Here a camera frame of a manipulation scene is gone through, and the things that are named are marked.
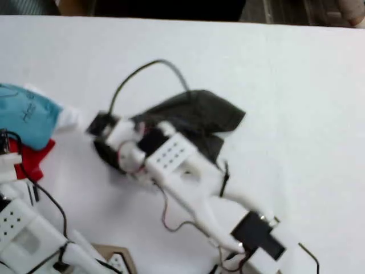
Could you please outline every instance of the electrical wire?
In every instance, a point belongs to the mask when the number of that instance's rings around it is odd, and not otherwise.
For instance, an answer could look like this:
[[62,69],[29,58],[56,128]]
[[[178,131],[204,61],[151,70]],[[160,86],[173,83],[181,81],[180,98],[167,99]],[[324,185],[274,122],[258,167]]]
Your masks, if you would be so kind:
[[120,90],[124,87],[124,85],[131,79],[133,78],[137,73],[139,73],[141,70],[144,70],[146,69],[147,67],[149,66],[152,66],[154,64],[164,64],[166,66],[168,66],[175,74],[176,76],[178,77],[178,79],[180,80],[184,90],[186,92],[188,92],[190,89],[189,89],[189,86],[185,80],[185,78],[183,77],[182,73],[180,72],[180,70],[173,64],[171,63],[170,61],[167,61],[165,59],[158,59],[158,60],[154,60],[152,62],[149,62],[139,68],[137,68],[134,72],[132,72],[127,78],[125,78],[122,83],[118,86],[118,88],[116,89],[115,93],[114,93],[114,96],[112,98],[112,101],[110,103],[110,107],[109,107],[109,112],[108,114],[111,115],[112,112],[113,112],[113,109],[114,109],[114,104],[115,104],[115,101],[116,101],[116,98],[117,96],[119,95],[119,92]]
[[241,272],[242,272],[242,268],[243,268],[243,264],[244,264],[244,262],[245,262],[245,260],[246,260],[246,256],[240,261],[240,263],[239,263],[239,265],[238,265],[238,267],[236,268],[236,269],[228,269],[228,268],[226,268],[225,266],[224,266],[224,261],[223,261],[223,254],[222,254],[222,249],[220,248],[220,247],[218,247],[218,251],[219,251],[219,257],[220,257],[220,261],[221,261],[221,263],[220,263],[220,267],[224,270],[224,271],[226,271],[226,272],[230,272],[230,273],[234,273],[234,272],[237,272],[237,271],[240,271],[240,274],[242,274]]
[[[23,156],[23,151],[22,151],[23,143],[22,143],[21,137],[17,133],[12,132],[12,131],[6,131],[6,133],[14,136],[17,139],[18,153],[22,157]],[[53,196],[47,190],[45,190],[42,186],[40,186],[38,184],[38,182],[36,182],[29,176],[28,172],[24,168],[23,163],[20,164],[20,167],[21,167],[23,173],[25,174],[25,176],[28,178],[28,180],[30,182],[32,182],[34,187],[41,190],[52,201],[52,203],[58,208],[58,210],[60,211],[62,218],[63,218],[63,236],[65,236],[65,238],[68,238],[68,236],[67,236],[67,216],[66,216],[66,213],[64,212],[63,208],[60,206],[60,204],[53,198]]]
[[[175,233],[177,232],[178,230],[180,230],[183,226],[189,224],[189,225],[192,225],[193,227],[195,227],[197,230],[199,230],[201,233],[204,234],[204,236],[206,237],[209,237],[209,235],[203,231],[196,223],[192,222],[192,221],[184,221],[182,222],[180,225],[178,225],[176,228],[171,228],[169,227],[167,224],[166,224],[166,214],[167,214],[167,208],[168,208],[168,197],[167,197],[167,194],[165,193],[165,191],[162,189],[161,186],[159,186],[158,184],[155,184],[158,189],[161,191],[163,197],[164,197],[164,210],[163,210],[163,214],[162,214],[162,217],[161,217],[161,221],[164,225],[164,227],[169,231],[169,232],[172,232],[172,233]],[[239,266],[237,269],[228,269],[224,266],[224,261],[223,261],[223,255],[222,255],[222,250],[221,250],[221,247],[218,247],[218,252],[219,252],[219,256],[220,256],[220,267],[227,271],[227,272],[230,272],[230,273],[233,273],[233,272],[237,272],[239,271],[242,266]]]
[[115,273],[117,273],[117,274],[123,274],[123,272],[122,271],[119,271],[118,269],[116,269],[115,267],[112,267],[110,264],[107,264],[107,263],[105,263],[105,262],[103,262],[103,261],[100,261],[100,260],[98,260],[98,259],[96,259],[96,261],[99,263],[99,264],[101,264],[103,267],[106,267],[106,268],[108,268],[108,269],[110,269],[110,270],[112,270],[112,271],[114,271]]
[[319,260],[317,259],[317,257],[314,256],[314,254],[310,252],[308,248],[306,248],[302,243],[299,243],[298,245],[315,261],[317,265],[317,274],[319,274]]
[[192,221],[184,221],[179,226],[177,226],[176,228],[169,227],[166,223],[166,214],[167,214],[167,208],[168,208],[168,197],[167,197],[165,191],[162,189],[161,186],[159,186],[156,183],[155,183],[155,185],[158,187],[158,189],[161,191],[161,193],[164,197],[164,210],[163,210],[163,213],[162,213],[161,221],[162,221],[162,223],[163,223],[163,225],[164,225],[164,227],[166,228],[167,231],[175,233],[175,232],[179,231],[185,225],[192,225],[197,230],[199,230],[201,233],[203,233],[206,237],[208,237],[208,234],[205,231],[203,231],[196,223],[194,223]]

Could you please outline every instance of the blue bag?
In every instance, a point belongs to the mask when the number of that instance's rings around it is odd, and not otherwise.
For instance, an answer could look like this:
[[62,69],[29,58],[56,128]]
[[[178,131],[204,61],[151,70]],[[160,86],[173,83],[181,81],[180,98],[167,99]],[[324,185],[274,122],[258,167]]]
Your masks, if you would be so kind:
[[0,128],[19,134],[23,144],[35,150],[45,148],[61,111],[44,96],[12,84],[0,84]]

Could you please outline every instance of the red cloth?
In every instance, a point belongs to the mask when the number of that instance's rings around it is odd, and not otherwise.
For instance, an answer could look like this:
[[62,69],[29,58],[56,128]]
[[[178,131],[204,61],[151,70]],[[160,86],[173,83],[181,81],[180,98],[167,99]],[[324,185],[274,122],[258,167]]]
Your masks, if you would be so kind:
[[[55,144],[55,141],[51,139],[47,146],[42,150],[33,150],[25,145],[22,146],[23,166],[32,180],[39,181],[41,178],[43,178],[43,172],[40,170],[39,164],[52,150]],[[10,151],[18,152],[18,143],[13,139],[10,139]],[[15,170],[19,180],[26,178],[20,165],[16,164]]]

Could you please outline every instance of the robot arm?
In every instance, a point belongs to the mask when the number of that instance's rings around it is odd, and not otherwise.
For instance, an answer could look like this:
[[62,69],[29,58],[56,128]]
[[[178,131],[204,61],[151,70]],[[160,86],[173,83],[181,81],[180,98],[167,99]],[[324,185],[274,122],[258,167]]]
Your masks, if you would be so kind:
[[[106,138],[106,144],[117,151],[120,169],[143,184],[158,184],[219,247],[244,253],[245,267],[252,273],[276,274],[297,244],[285,224],[275,221],[270,210],[251,197],[235,193],[224,198],[250,212],[231,234],[225,232],[209,206],[209,199],[219,196],[224,173],[170,123],[161,122],[148,132],[143,129],[120,120]],[[197,183],[186,182],[186,173]]]
[[26,203],[14,184],[14,165],[20,155],[10,153],[7,134],[0,135],[0,261],[16,274],[56,274],[62,248],[62,263],[76,267],[77,273],[110,274],[90,253],[66,239],[34,207]]

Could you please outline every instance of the white table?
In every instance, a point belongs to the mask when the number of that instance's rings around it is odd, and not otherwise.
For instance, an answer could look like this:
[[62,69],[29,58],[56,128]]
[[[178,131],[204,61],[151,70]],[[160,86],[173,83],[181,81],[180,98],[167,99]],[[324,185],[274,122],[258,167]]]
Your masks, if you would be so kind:
[[[79,108],[84,126],[106,110],[119,82],[156,58],[193,88],[247,111],[221,156],[240,185],[287,220],[323,273],[360,273],[365,234],[365,32],[243,23],[0,17],[0,82],[31,83]],[[116,112],[143,111],[181,87],[165,67],[142,72]],[[128,247],[139,273],[207,273],[217,252],[191,228],[170,234],[161,195],[111,172],[81,131],[55,136],[44,184],[88,240]],[[186,214],[170,203],[168,222]],[[214,201],[229,231],[243,210]],[[51,218],[60,223],[57,214]],[[315,273],[299,249],[294,274]]]

